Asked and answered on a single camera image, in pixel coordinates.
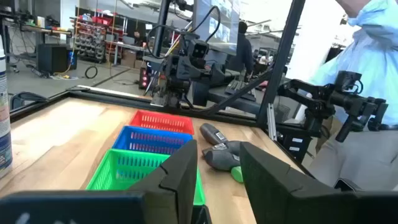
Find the green plastic basket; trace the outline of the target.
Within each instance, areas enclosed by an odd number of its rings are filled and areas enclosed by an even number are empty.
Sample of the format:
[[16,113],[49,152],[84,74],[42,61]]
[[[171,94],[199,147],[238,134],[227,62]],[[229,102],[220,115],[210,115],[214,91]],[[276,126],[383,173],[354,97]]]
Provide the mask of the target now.
[[182,220],[205,204],[195,141],[171,155],[110,149],[86,188],[137,194],[145,211],[174,212]]

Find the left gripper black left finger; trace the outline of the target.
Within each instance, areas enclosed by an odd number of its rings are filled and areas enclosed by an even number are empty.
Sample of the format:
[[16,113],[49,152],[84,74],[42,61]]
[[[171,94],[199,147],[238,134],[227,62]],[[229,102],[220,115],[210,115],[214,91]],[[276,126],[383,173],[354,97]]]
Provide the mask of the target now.
[[190,224],[197,159],[190,140],[127,190],[9,194],[0,198],[0,224]]

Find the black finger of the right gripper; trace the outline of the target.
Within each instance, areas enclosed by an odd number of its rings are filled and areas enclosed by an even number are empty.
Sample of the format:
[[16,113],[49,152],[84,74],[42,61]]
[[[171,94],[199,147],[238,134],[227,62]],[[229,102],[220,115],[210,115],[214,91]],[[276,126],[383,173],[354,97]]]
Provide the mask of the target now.
[[165,76],[168,83],[189,82],[189,59],[186,56],[171,55],[166,59]]
[[213,63],[210,70],[211,86],[222,86],[229,84],[232,80],[239,76],[239,72],[228,70],[225,65]]

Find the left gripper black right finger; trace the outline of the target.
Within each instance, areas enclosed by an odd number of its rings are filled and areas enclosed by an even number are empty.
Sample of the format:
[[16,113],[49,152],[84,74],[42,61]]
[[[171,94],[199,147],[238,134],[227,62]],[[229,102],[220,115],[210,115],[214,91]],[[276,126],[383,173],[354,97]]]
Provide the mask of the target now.
[[257,224],[398,224],[397,191],[329,187],[249,142],[240,146],[244,186]]

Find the white wipes canister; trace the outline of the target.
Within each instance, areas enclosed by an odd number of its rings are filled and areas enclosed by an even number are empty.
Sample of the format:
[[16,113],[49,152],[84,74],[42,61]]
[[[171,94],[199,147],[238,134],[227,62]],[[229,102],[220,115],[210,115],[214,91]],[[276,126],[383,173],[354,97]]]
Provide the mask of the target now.
[[6,55],[0,35],[0,179],[11,170],[12,142],[9,97],[7,92]]

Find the shelf with red bins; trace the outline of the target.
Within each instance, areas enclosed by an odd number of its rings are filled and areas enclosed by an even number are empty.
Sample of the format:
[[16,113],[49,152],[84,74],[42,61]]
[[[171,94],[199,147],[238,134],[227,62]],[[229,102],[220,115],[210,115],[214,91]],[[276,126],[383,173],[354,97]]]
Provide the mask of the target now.
[[90,17],[89,14],[71,17],[74,28],[74,47],[82,60],[103,63],[106,59],[106,35],[112,19]]

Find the black cabinet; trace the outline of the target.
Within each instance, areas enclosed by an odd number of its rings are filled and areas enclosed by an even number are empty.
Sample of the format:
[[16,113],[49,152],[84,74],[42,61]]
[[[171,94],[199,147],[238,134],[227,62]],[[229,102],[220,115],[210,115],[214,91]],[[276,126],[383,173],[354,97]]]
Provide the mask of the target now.
[[65,44],[40,44],[38,46],[37,69],[40,72],[62,73],[70,63],[70,47]]

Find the green travel bottle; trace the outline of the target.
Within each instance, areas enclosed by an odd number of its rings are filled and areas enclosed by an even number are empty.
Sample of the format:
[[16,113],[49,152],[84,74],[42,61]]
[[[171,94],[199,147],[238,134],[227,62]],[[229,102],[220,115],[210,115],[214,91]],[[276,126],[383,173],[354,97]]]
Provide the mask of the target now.
[[233,167],[233,168],[231,169],[231,176],[232,176],[232,178],[233,178],[235,181],[237,181],[237,182],[239,182],[239,183],[243,183],[243,182],[244,182],[244,180],[243,180],[243,173],[242,173],[242,170],[241,170],[241,166]]

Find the cluttered workbench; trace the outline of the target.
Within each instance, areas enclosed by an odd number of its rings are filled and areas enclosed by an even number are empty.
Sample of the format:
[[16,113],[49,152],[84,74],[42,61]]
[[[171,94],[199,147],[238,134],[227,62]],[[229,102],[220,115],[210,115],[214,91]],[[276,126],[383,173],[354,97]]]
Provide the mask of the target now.
[[31,26],[26,22],[17,22],[17,26],[21,28],[23,31],[35,32],[35,41],[37,44],[44,44],[46,35],[55,36],[56,34],[59,35],[59,38],[61,35],[64,35],[65,43],[70,44],[70,40],[73,36],[70,30],[64,31],[64,30],[46,29],[42,27]]

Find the black aluminium rig frame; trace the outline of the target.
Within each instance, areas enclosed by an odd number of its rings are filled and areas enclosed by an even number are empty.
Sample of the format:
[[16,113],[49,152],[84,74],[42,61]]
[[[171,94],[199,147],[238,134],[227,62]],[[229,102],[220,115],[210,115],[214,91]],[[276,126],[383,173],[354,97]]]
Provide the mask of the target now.
[[293,0],[290,6],[289,14],[286,19],[286,28],[282,34],[282,40],[278,48],[278,58],[275,60],[275,67],[269,70],[272,74],[269,91],[265,94],[260,106],[259,114],[256,118],[245,117],[237,114],[229,114],[221,111],[223,107],[230,107],[240,96],[235,96],[223,100],[221,103],[201,110],[191,110],[187,106],[181,109],[163,108],[150,105],[150,100],[144,96],[129,95],[123,92],[110,93],[108,90],[95,90],[93,87],[74,87],[72,90],[65,90],[57,95],[50,97],[47,101],[36,102],[27,106],[20,107],[9,112],[9,118],[12,123],[27,117],[33,113],[45,109],[65,98],[82,98],[90,101],[109,103],[112,105],[126,106],[134,109],[144,109],[160,113],[182,115],[191,118],[200,118],[210,121],[219,121],[223,123],[237,124],[242,126],[254,127],[268,133],[270,128],[267,126],[267,118],[271,116],[267,111],[267,105],[274,100],[277,92],[277,85],[282,79],[282,69],[287,61],[288,52],[293,41],[293,32],[298,27],[299,19],[302,15],[305,0]]

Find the large display screen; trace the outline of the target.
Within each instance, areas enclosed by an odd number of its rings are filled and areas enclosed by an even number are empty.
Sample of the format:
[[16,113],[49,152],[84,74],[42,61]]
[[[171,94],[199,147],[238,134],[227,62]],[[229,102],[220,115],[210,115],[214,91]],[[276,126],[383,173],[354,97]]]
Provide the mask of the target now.
[[236,55],[241,0],[194,0],[192,24],[211,50]]

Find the silver slotted bracket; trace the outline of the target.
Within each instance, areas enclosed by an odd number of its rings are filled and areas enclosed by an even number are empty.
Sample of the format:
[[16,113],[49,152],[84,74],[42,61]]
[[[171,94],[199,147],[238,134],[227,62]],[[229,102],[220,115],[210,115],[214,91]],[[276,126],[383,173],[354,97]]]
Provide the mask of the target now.
[[275,125],[274,105],[272,103],[267,105],[267,125],[269,138],[273,141],[276,141],[277,131]]

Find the person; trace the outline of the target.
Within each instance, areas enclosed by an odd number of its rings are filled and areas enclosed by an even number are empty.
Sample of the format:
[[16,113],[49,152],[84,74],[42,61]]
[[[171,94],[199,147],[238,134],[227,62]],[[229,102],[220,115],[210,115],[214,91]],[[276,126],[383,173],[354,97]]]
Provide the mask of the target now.
[[236,49],[236,65],[238,70],[241,72],[244,68],[247,74],[251,74],[253,71],[253,58],[252,58],[252,46],[250,41],[246,38],[245,34],[248,25],[240,21],[238,26],[238,41]]
[[334,186],[338,179],[363,190],[398,190],[398,0],[336,0],[348,24],[360,29],[353,42],[307,79],[312,85],[333,83],[340,70],[362,75],[361,96],[385,99],[388,108],[379,131],[364,128],[343,142],[336,132],[322,139],[308,171]]

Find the blue plastic basket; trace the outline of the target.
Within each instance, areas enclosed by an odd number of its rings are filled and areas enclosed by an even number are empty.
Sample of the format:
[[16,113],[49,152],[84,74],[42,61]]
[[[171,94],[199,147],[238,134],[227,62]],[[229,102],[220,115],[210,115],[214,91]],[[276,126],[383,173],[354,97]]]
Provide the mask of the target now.
[[171,155],[192,139],[185,133],[124,126],[112,148]]

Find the black box white labels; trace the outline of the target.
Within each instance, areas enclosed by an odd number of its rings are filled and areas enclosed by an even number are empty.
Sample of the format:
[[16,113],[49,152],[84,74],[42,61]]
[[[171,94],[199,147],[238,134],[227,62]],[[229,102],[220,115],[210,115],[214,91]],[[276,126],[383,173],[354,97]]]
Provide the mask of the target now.
[[277,124],[278,142],[301,164],[312,140],[299,124]]

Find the red plastic basket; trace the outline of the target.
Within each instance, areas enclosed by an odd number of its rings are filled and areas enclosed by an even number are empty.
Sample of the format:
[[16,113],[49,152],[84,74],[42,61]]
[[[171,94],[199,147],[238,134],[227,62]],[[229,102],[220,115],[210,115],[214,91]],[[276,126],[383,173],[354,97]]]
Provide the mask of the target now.
[[131,118],[129,125],[176,133],[195,134],[190,118],[147,110],[137,110]]

